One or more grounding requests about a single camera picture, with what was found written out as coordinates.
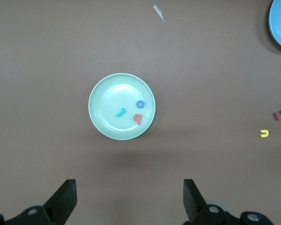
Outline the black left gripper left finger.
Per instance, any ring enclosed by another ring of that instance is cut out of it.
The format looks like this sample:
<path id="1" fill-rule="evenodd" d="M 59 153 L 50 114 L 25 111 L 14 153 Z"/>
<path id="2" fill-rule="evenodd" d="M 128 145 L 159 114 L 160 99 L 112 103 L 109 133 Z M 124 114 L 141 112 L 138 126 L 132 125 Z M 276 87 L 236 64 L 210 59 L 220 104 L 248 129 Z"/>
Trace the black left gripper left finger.
<path id="1" fill-rule="evenodd" d="M 43 205 L 31 206 L 10 220 L 0 214 L 0 225 L 64 225 L 76 205 L 76 180 L 66 180 Z"/>

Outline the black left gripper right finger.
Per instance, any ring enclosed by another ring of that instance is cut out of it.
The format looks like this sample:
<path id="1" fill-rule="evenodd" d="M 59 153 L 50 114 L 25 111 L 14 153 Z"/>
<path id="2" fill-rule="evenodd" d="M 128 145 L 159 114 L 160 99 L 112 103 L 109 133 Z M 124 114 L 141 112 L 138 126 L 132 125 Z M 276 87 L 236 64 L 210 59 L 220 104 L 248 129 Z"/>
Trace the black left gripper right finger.
<path id="1" fill-rule="evenodd" d="M 245 211 L 239 218 L 231 215 L 222 207 L 207 203 L 192 179 L 185 179 L 183 204 L 188 217 L 186 225 L 272 225 L 265 215 Z"/>

